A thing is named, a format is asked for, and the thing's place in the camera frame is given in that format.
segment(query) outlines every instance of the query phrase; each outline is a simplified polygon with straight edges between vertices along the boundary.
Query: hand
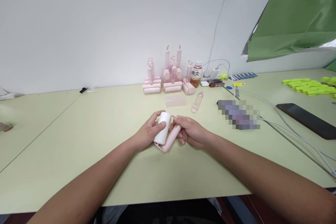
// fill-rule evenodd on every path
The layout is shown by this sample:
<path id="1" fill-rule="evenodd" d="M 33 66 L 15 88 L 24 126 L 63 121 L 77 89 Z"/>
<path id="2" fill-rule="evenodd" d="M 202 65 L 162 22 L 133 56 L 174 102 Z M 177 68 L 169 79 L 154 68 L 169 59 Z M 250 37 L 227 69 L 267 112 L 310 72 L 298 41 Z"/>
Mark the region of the hand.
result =
<path id="1" fill-rule="evenodd" d="M 144 125 L 134 134 L 129 140 L 132 141 L 133 145 L 136 147 L 137 151 L 142 151 L 148 145 L 150 145 L 155 136 L 165 128 L 166 122 L 161 122 L 158 124 L 155 120 L 161 115 L 164 110 L 156 111 L 152 116 L 145 122 Z"/>
<path id="2" fill-rule="evenodd" d="M 197 149 L 205 149 L 207 147 L 211 132 L 203 128 L 198 122 L 189 117 L 178 115 L 177 117 L 174 117 L 170 128 L 173 129 L 175 124 L 182 127 L 177 136 L 182 145 L 185 145 L 185 143 L 188 142 Z"/>

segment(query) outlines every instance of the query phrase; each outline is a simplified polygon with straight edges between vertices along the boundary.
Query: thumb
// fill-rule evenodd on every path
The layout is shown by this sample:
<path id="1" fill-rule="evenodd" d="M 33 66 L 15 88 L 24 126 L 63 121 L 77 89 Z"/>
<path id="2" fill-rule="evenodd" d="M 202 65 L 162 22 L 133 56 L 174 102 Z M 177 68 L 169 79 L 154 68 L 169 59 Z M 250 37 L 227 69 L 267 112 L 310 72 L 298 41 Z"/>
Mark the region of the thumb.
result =
<path id="1" fill-rule="evenodd" d="M 166 122 L 160 122 L 159 124 L 156 124 L 153 128 L 150 129 L 150 133 L 156 136 L 159 134 L 161 130 L 163 130 L 166 126 Z"/>

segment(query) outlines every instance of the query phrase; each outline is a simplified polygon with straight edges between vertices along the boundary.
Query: left hand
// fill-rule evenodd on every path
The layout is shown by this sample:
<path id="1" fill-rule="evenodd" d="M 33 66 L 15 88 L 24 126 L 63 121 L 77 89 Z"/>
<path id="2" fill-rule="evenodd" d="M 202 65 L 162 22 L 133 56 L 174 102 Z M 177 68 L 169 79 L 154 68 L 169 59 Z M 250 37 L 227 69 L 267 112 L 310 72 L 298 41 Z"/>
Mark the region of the left hand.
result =
<path id="1" fill-rule="evenodd" d="M 155 136 L 165 128 L 166 122 L 161 122 L 158 124 L 155 120 L 161 115 L 161 112 L 165 110 L 159 110 L 152 114 L 152 116 L 145 122 L 144 125 L 134 134 L 129 140 L 132 141 L 133 145 L 138 151 L 142 151 L 148 145 L 150 145 Z"/>

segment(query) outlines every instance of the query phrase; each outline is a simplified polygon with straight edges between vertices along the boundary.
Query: forearm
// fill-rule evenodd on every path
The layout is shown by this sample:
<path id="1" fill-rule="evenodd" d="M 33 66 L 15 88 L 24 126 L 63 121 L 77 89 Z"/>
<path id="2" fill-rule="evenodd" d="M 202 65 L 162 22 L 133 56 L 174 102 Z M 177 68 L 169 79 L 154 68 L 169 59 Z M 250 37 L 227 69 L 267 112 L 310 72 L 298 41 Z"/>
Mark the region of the forearm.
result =
<path id="1" fill-rule="evenodd" d="M 208 151 L 257 196 L 295 223 L 335 223 L 336 197 L 266 158 L 211 135 Z"/>
<path id="2" fill-rule="evenodd" d="M 136 152 L 129 140 L 120 144 L 55 194 L 29 224 L 87 223 Z"/>

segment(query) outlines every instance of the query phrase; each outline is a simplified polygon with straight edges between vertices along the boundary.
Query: charger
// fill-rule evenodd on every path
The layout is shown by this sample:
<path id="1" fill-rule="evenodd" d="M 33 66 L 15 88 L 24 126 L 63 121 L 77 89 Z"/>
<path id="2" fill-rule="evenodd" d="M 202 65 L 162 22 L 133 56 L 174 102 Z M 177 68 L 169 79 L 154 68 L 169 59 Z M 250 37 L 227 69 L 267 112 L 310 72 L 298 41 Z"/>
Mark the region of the charger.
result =
<path id="1" fill-rule="evenodd" d="M 216 67 L 215 69 L 212 69 L 212 71 L 211 71 L 211 74 L 210 74 L 210 78 L 216 78 L 217 77 L 217 75 L 218 75 L 218 73 L 219 73 L 219 67 Z"/>

